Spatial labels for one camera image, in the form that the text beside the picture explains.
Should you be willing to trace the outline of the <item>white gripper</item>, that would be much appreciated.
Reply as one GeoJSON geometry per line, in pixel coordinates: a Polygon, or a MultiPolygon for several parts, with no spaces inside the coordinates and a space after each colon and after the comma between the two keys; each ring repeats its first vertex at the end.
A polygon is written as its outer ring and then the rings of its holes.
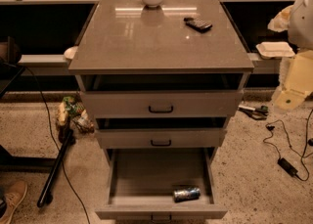
{"type": "Polygon", "coordinates": [[[272,103],[279,111],[292,111],[313,92],[313,51],[299,51],[292,58],[282,58],[279,86],[272,103]]]}

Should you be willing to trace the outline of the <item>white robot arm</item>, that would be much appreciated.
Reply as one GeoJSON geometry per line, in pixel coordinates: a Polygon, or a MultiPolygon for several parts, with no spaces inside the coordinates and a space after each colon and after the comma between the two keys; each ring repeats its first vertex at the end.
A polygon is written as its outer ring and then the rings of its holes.
{"type": "Polygon", "coordinates": [[[313,0],[296,0],[272,19],[268,28],[287,31],[289,43],[298,50],[281,61],[280,85],[272,96],[274,106],[291,111],[313,92],[313,0]]]}

